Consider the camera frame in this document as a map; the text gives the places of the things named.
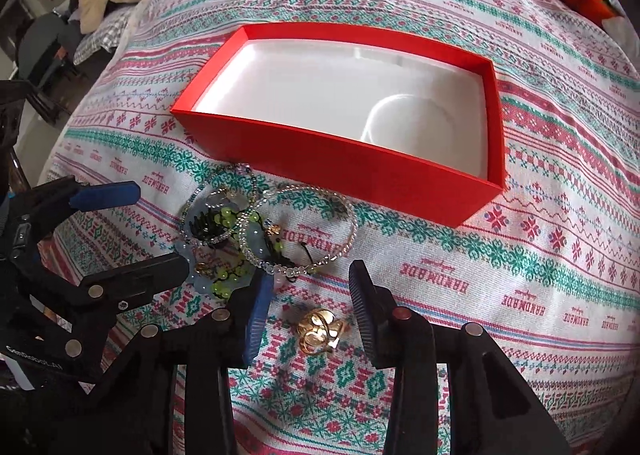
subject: gold jewelry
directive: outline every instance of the gold jewelry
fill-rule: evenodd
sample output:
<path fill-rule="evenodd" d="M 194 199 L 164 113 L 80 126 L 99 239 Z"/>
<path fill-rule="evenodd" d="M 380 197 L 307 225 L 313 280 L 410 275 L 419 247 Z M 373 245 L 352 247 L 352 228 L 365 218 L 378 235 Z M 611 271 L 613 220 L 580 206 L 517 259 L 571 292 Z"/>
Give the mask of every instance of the gold jewelry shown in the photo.
<path fill-rule="evenodd" d="M 323 352 L 333 352 L 346 329 L 344 320 L 336 319 L 334 313 L 326 309 L 316 309 L 298 323 L 297 332 L 300 350 L 307 356 L 317 356 Z"/>

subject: patterned tablecloth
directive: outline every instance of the patterned tablecloth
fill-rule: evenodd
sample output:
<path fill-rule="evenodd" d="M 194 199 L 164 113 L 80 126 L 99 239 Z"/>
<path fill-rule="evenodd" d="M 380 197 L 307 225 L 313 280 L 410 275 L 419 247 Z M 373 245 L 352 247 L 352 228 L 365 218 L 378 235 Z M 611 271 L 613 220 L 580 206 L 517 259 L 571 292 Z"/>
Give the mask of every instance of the patterned tablecloth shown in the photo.
<path fill-rule="evenodd" d="M 458 45 L 494 61 L 507 190 L 456 230 L 356 202 L 361 232 L 350 258 L 363 258 L 375 281 L 434 323 L 484 325 L 572 446 L 602 435 L 636 369 L 640 327 L 640 81 L 604 32 L 558 0 L 147 0 L 139 8 L 126 46 L 63 132 L 49 177 L 135 180 L 142 199 L 69 219 L 44 251 L 51 269 L 78 281 L 172 250 L 176 215 L 215 163 L 169 109 L 241 24 L 361 24 Z M 322 152 L 292 150 L 265 136 L 265 153 Z M 260 175 L 259 181 L 264 188 L 279 180 Z M 226 182 L 246 188 L 241 178 Z M 279 207 L 284 239 L 305 240 L 313 255 L 344 238 L 344 225 L 327 220 L 316 198 Z M 364 356 L 351 315 L 348 263 L 277 294 L 260 355 L 248 371 L 232 372 L 238 439 L 249 453 L 382 449 L 393 374 L 376 372 Z M 141 324 L 193 323 L 216 305 L 185 283 L 153 305 L 123 313 L 105 365 Z M 292 323 L 319 305 L 348 318 L 352 328 L 335 355 L 308 358 L 296 346 Z M 444 367 L 439 376 L 439 453 L 448 453 Z"/>

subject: beaded bracelet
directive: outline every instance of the beaded bracelet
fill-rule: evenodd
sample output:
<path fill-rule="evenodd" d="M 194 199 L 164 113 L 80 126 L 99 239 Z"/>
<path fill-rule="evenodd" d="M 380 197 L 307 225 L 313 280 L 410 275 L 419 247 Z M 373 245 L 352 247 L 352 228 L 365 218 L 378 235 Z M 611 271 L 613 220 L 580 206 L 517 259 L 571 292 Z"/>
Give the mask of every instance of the beaded bracelet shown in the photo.
<path fill-rule="evenodd" d="M 243 214 L 251 207 L 252 204 L 255 203 L 255 200 L 258 198 L 258 180 L 255 177 L 254 172 L 251 169 L 251 166 L 249 166 L 248 164 L 226 164 L 224 166 L 219 166 L 215 169 L 215 171 L 213 172 L 210 178 L 214 178 L 216 175 L 222 174 L 225 170 L 228 170 L 230 172 L 236 172 L 236 174 L 240 174 L 240 175 L 248 175 L 249 179 L 251 180 L 251 193 L 249 194 L 249 207 L 244 210 L 241 210 L 241 212 L 238 213 L 238 214 Z M 218 244 L 219 242 L 223 242 L 226 239 L 228 239 L 231 236 L 231 234 L 234 232 L 235 226 L 230 226 L 220 235 L 217 235 L 206 241 L 201 241 L 195 237 L 189 236 L 185 231 L 184 229 L 185 220 L 187 218 L 187 213 L 189 212 L 191 205 L 193 204 L 193 201 L 196 200 L 200 192 L 202 192 L 202 190 L 204 190 L 209 184 L 210 184 L 210 181 L 205 181 L 200 185 L 198 185 L 197 188 L 189 197 L 189 199 L 187 200 L 187 203 L 184 205 L 184 208 L 182 209 L 182 214 L 180 215 L 179 233 L 180 233 L 180 238 L 185 244 L 193 244 L 199 247 L 204 247 L 205 245 L 214 247 L 215 244 Z M 219 192 L 227 193 L 228 188 L 225 186 L 220 186 L 217 191 L 210 193 L 209 196 Z"/>
<path fill-rule="evenodd" d="M 284 265 L 280 265 L 279 263 L 274 264 L 258 258 L 256 255 L 254 255 L 254 252 L 249 249 L 247 243 L 249 215 L 251 215 L 252 211 L 257 210 L 260 206 L 263 206 L 268 201 L 270 201 L 270 199 L 273 199 L 278 195 L 298 191 L 312 191 L 326 197 L 327 199 L 336 199 L 344 206 L 351 223 L 351 229 L 347 241 L 335 255 L 324 255 L 321 260 L 310 263 L 309 265 L 306 265 L 304 267 L 287 267 Z M 268 275 L 284 273 L 287 278 L 292 278 L 294 276 L 300 275 L 311 275 L 316 271 L 316 269 L 318 269 L 318 267 L 327 265 L 330 261 L 335 261 L 339 257 L 347 254 L 347 252 L 351 249 L 351 246 L 353 245 L 353 242 L 355 241 L 358 234 L 358 219 L 356 217 L 355 210 L 353 209 L 353 205 L 351 204 L 351 202 L 349 202 L 347 197 L 335 191 L 324 190 L 323 188 L 318 188 L 316 186 L 309 186 L 306 184 L 288 184 L 277 190 L 267 190 L 262 193 L 262 198 L 260 200 L 251 204 L 247 209 L 248 211 L 246 211 L 242 216 L 238 217 L 238 243 L 240 244 L 240 250 L 251 264 L 253 264 L 255 267 L 258 267 L 259 269 L 264 269 L 268 273 Z"/>

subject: red box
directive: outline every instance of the red box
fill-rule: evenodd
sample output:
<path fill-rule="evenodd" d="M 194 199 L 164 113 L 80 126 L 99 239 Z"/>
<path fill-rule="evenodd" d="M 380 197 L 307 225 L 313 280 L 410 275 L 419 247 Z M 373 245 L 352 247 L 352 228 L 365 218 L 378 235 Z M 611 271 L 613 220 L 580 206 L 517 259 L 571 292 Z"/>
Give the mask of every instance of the red box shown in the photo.
<path fill-rule="evenodd" d="M 208 87 L 252 40 L 365 45 L 430 58 L 477 74 L 481 77 L 486 106 L 486 179 L 315 130 L 193 111 Z M 247 162 L 256 170 L 321 186 L 451 227 L 462 224 L 505 187 L 504 136 L 492 62 L 458 47 L 404 32 L 306 22 L 242 26 L 191 80 L 171 112 L 215 159 Z M 282 143 L 287 143 L 286 150 L 279 148 Z M 289 153 L 288 150 L 304 152 Z"/>

